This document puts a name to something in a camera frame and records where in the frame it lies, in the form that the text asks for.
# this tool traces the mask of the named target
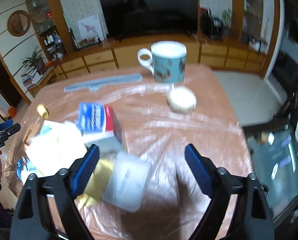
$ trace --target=yellow package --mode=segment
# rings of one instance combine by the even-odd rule
[[[84,193],[76,198],[78,200],[78,209],[83,206],[88,207],[97,204],[106,190],[109,179],[114,169],[113,162],[100,159],[88,181]]]

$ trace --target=dark doorway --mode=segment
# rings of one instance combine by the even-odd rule
[[[10,106],[17,107],[20,101],[22,100],[22,96],[13,86],[10,80],[10,76],[7,71],[3,67],[0,61],[0,94],[4,97],[5,101]]]

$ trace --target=screw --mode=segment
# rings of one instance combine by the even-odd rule
[[[58,174],[61,175],[61,176],[64,176],[68,173],[68,169],[66,168],[62,168],[58,171]]]
[[[33,179],[35,179],[36,178],[36,174],[34,174],[34,173],[31,173],[29,176],[28,176],[28,179],[29,180],[33,180]]]
[[[254,173],[250,173],[249,178],[252,179],[252,180],[256,180],[257,176]]]
[[[217,169],[218,173],[221,174],[221,175],[224,175],[227,173],[227,170],[223,167],[220,167]]]

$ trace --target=mug handle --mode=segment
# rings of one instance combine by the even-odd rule
[[[142,55],[148,55],[150,58],[147,59],[147,60],[140,59],[140,56],[142,56]],[[143,66],[143,67],[147,68],[148,70],[150,70],[152,72],[152,75],[154,74],[153,66],[152,66],[152,53],[151,53],[150,50],[140,49],[138,51],[138,61],[139,61],[141,66]]]

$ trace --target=black tv screen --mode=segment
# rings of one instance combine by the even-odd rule
[[[198,0],[100,0],[110,37],[197,30]]]

